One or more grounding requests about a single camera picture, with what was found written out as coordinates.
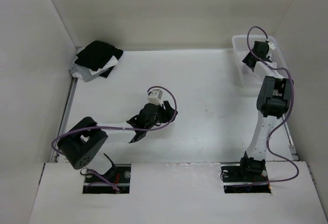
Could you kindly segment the white plastic mesh basket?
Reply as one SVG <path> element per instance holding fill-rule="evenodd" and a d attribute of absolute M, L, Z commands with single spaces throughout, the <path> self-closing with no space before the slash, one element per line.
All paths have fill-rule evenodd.
<path fill-rule="evenodd" d="M 284 57 L 277 45 L 276 40 L 272 36 L 268 36 L 268 41 L 276 45 L 276 49 L 271 53 L 271 61 L 276 63 L 278 68 L 287 68 Z M 243 88 L 259 89 L 262 82 L 260 79 L 242 62 L 250 52 L 247 46 L 246 35 L 234 35 L 232 37 L 234 50 L 234 62 L 236 64 L 239 75 L 240 84 Z"/>

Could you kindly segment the aluminium table rail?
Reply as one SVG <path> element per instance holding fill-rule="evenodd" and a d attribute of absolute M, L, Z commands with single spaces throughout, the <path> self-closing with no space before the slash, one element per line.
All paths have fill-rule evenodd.
<path fill-rule="evenodd" d="M 298 153 L 296 151 L 296 148 L 295 148 L 295 145 L 294 145 L 294 142 L 293 142 L 293 139 L 292 139 L 292 136 L 290 134 L 290 130 L 288 128 L 288 125 L 287 124 L 284 124 L 284 128 L 285 128 L 285 131 L 286 131 L 286 134 L 288 136 L 288 140 L 289 140 L 289 149 L 290 149 L 290 152 L 291 152 L 291 155 L 292 155 L 292 158 L 294 161 L 298 161 L 299 160 L 299 157 L 298 157 Z"/>
<path fill-rule="evenodd" d="M 58 137 L 59 135 L 62 135 L 66 130 L 66 126 L 67 126 L 68 118 L 69 118 L 69 115 L 70 115 L 70 110 L 71 110 L 71 107 L 72 107 L 77 82 L 78 82 L 77 78 L 73 78 L 73 77 L 71 78 L 70 87 L 69 87 L 69 90 L 68 90 L 64 111 L 63 111 L 63 114 L 62 114 L 62 117 L 61 117 L 61 120 L 60 120 L 58 132 L 57 132 L 55 137 Z"/>

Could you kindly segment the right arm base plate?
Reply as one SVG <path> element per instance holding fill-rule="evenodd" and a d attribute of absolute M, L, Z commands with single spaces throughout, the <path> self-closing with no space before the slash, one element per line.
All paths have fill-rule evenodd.
<path fill-rule="evenodd" d="M 223 182 L 225 193 L 268 193 L 271 194 L 271 187 L 268 176 L 264 172 L 249 173 L 241 172 L 239 163 L 221 164 L 220 178 Z"/>

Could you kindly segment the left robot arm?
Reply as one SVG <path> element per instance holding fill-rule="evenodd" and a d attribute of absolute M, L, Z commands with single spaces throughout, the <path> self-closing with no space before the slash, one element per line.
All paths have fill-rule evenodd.
<path fill-rule="evenodd" d="M 65 136 L 58 141 L 57 146 L 74 169 L 87 168 L 89 173 L 97 172 L 103 182 L 110 182 L 115 176 L 116 166 L 106 153 L 100 151 L 101 147 L 107 142 L 138 142 L 146 136 L 148 130 L 174 121 L 177 114 L 178 111 L 173 109 L 168 101 L 161 105 L 147 103 L 127 122 L 114 125 L 119 127 L 118 130 L 100 129 L 100 125 L 93 118 L 85 117 L 70 132 L 90 127 L 95 129 Z"/>

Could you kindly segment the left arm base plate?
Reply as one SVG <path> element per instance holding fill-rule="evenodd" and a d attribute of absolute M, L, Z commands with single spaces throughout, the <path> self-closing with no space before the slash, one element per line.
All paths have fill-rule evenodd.
<path fill-rule="evenodd" d="M 117 165 L 114 173 L 110 173 L 107 180 L 115 185 L 118 190 L 109 186 L 89 170 L 80 170 L 84 177 L 83 194 L 129 194 L 131 180 L 131 164 Z"/>

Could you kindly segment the bottom black folded tank top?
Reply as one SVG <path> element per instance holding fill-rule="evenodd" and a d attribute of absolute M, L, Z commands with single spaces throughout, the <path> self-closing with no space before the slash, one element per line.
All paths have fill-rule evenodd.
<path fill-rule="evenodd" d="M 105 72 L 101 73 L 99 76 L 101 76 L 103 78 L 107 78 L 114 68 L 115 68 L 114 66 L 110 67 Z"/>

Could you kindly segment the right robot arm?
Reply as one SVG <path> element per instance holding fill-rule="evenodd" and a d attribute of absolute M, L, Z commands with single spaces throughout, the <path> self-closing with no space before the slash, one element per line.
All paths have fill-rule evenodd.
<path fill-rule="evenodd" d="M 256 102 L 256 128 L 237 169 L 242 181 L 252 184 L 261 177 L 267 178 L 265 161 L 268 144 L 277 123 L 288 113 L 293 96 L 291 80 L 280 74 L 280 68 L 271 60 L 275 49 L 275 44 L 268 40 L 255 41 L 242 61 L 262 81 Z"/>

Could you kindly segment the white folded tank top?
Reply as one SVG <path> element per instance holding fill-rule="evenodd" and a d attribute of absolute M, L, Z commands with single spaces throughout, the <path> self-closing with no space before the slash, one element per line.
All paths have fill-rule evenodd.
<path fill-rule="evenodd" d="M 102 68 L 98 68 L 96 71 L 92 70 L 92 69 L 89 69 L 87 67 L 84 67 L 84 66 L 81 66 L 81 65 L 78 65 L 75 63 L 75 61 L 77 60 L 77 57 L 74 59 L 74 62 L 73 62 L 73 67 L 75 67 L 77 69 L 77 71 L 82 74 L 82 73 L 86 73 L 86 74 L 89 74 L 89 75 L 98 75 L 98 74 L 102 74 L 103 72 L 109 70 L 110 68 L 112 67 L 115 67 L 117 64 L 118 64 L 118 60 L 116 59 L 115 56 L 111 57 L 111 59 L 105 64 L 104 67 Z"/>

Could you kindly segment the left aluminium table rail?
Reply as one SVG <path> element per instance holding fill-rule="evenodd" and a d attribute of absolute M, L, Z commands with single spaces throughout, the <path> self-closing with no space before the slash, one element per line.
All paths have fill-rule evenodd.
<path fill-rule="evenodd" d="M 58 132 L 57 132 L 55 137 L 58 137 L 59 135 L 62 135 L 66 130 L 66 126 L 67 126 L 68 118 L 69 118 L 69 115 L 70 115 L 70 110 L 71 110 L 71 107 L 72 107 L 77 82 L 78 82 L 77 78 L 73 78 L 73 77 L 71 78 L 70 87 L 69 87 L 69 90 L 68 90 L 64 111 L 63 111 L 63 114 L 62 114 L 62 117 L 61 117 L 61 120 L 60 120 Z"/>

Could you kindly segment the right aluminium table rail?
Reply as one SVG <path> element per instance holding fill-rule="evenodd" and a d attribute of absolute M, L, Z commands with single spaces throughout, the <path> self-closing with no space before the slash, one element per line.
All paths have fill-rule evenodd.
<path fill-rule="evenodd" d="M 298 153 L 296 151 L 296 148 L 295 148 L 295 145 L 294 145 L 294 142 L 293 142 L 293 139 L 292 139 L 292 136 L 290 134 L 290 130 L 288 128 L 288 125 L 287 124 L 284 124 L 284 128 L 285 128 L 285 131 L 286 131 L 286 134 L 288 136 L 288 140 L 289 140 L 289 149 L 290 149 L 290 152 L 291 152 L 291 155 L 292 155 L 292 158 L 294 161 L 298 161 L 299 160 L 299 157 L 298 157 Z"/>

